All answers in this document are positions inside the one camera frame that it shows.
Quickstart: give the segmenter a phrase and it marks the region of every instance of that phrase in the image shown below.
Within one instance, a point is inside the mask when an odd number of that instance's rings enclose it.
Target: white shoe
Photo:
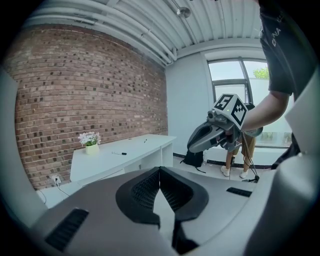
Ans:
[[[225,166],[221,166],[221,172],[224,176],[229,177],[230,176],[230,169],[227,169]]]
[[[245,177],[247,177],[248,175],[248,171],[242,171],[240,174],[240,178],[244,179]]]

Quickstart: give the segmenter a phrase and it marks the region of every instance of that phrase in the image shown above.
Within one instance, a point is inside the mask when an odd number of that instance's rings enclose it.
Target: baseboard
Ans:
[[[173,153],[173,156],[174,157],[178,157],[178,158],[185,158],[186,157],[184,154],[177,154],[177,153]],[[208,159],[206,162],[208,164],[217,165],[217,166],[225,166],[226,165],[226,162],[215,161],[215,160],[210,160],[210,159]],[[234,163],[232,166],[236,167],[236,168],[243,168],[244,164],[243,163],[242,164],[241,163]],[[256,169],[270,169],[271,165],[258,165],[258,164],[255,164],[255,168]]]

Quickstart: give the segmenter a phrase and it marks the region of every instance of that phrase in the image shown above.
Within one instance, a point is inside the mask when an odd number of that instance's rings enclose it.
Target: window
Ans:
[[[244,103],[258,105],[269,93],[268,65],[262,60],[228,59],[210,62],[213,100],[222,94],[237,94]],[[291,128],[285,114],[294,104],[289,99],[285,113],[277,121],[266,125],[256,138],[256,147],[288,147],[291,144]]]

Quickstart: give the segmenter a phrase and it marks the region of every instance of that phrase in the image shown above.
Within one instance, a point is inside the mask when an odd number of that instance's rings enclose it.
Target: white ceiling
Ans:
[[[189,8],[190,17],[177,16],[177,7]],[[221,39],[257,41],[261,28],[253,0],[46,0],[25,26],[34,24],[105,32],[164,66],[188,55],[189,49],[194,53],[195,45],[208,49]]]

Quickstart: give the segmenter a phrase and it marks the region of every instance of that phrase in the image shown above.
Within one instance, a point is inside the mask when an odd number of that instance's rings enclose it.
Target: brown pants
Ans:
[[[248,136],[246,134],[243,134],[243,135],[244,135],[246,143],[248,145],[249,155],[247,153],[247,148],[246,148],[245,142],[242,141],[242,137],[240,137],[238,139],[238,142],[242,143],[241,153],[246,158],[252,158],[254,156],[254,151],[255,151],[255,146],[256,146],[256,137],[250,137],[250,136]],[[235,149],[232,153],[235,156],[236,154],[238,154],[238,152],[239,152],[239,147],[237,149]]]

